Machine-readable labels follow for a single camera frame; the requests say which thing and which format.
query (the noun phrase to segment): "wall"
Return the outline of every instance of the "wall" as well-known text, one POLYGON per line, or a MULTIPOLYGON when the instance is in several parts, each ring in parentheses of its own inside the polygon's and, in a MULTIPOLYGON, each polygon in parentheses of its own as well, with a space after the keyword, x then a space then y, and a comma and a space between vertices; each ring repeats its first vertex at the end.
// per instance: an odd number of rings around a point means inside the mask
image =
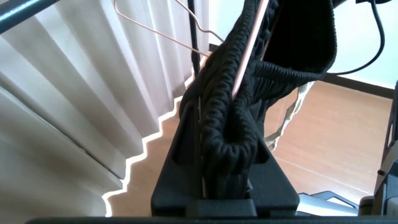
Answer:
MULTIPOLYGON (((240 15, 243 2, 243 0, 210 1, 210 29, 225 38, 240 15)), ((386 34, 384 51, 368 68, 345 77, 394 88, 398 80, 398 54, 396 53, 398 52, 398 29, 394 26, 398 24, 398 16, 395 15, 398 11, 398 1, 377 5, 377 9, 386 34)), ((379 48, 380 37, 370 4, 355 4, 355 1, 347 1, 335 9, 335 22, 338 53, 330 72, 352 70, 371 60, 379 48)), ((212 35, 209 41, 216 45, 221 43, 212 35)))

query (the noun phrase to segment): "baseboard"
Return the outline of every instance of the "baseboard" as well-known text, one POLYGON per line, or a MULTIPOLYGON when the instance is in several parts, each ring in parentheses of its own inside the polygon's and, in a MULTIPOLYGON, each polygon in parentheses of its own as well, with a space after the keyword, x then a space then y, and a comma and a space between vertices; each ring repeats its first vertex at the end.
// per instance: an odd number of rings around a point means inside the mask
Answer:
MULTIPOLYGON (((209 51, 214 51, 218 46, 215 44, 209 45, 209 51)), ((372 85, 365 82, 360 82, 356 80, 352 80, 349 78, 343 78, 339 76, 329 76, 321 80, 322 82, 350 88, 353 90, 358 90, 364 93, 369 93, 376 96, 385 97, 388 99, 393 99, 394 97, 394 90, 382 86, 372 85)))

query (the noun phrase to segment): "black garment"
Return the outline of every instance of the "black garment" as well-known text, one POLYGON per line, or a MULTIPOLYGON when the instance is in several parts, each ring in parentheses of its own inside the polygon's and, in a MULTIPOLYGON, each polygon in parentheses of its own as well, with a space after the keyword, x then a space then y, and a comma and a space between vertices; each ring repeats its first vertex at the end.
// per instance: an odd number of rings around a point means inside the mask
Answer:
POLYGON ((253 162, 265 162, 262 144, 267 109, 292 90, 322 79, 336 56, 330 0, 270 0, 235 101, 234 78, 260 0, 246 0, 226 40, 210 55, 184 94, 201 99, 202 172, 209 198, 244 198, 253 162), (262 53, 279 14, 266 56, 262 53))

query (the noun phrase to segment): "floor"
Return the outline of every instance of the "floor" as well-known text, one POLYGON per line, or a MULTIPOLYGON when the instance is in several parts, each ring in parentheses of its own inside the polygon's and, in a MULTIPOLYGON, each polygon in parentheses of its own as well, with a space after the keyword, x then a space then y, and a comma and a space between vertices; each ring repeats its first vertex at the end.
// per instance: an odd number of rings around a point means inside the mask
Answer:
MULTIPOLYGON (((279 127, 296 96, 270 108, 266 135, 279 127)), ((332 190, 359 203, 374 189, 390 108, 389 99, 316 82, 273 155, 298 193, 332 190)), ((147 143, 147 158, 131 166, 127 192, 109 199, 114 216, 150 215, 150 197, 178 122, 177 115, 165 120, 163 135, 147 143)))

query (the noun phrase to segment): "curtain fold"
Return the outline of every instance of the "curtain fold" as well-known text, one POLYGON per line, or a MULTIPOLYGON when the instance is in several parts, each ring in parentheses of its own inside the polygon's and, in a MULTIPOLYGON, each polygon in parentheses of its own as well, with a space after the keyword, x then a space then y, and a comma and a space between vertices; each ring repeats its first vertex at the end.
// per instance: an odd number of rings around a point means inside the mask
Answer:
MULTIPOLYGON (((174 0, 117 2, 190 45, 174 0)), ((208 1, 195 4, 208 29, 208 1)), ((122 18, 112 0, 62 0, 3 33, 0 52, 0 204, 13 205, 0 213, 104 215, 101 195, 121 188, 126 159, 184 93, 191 51, 122 18)))

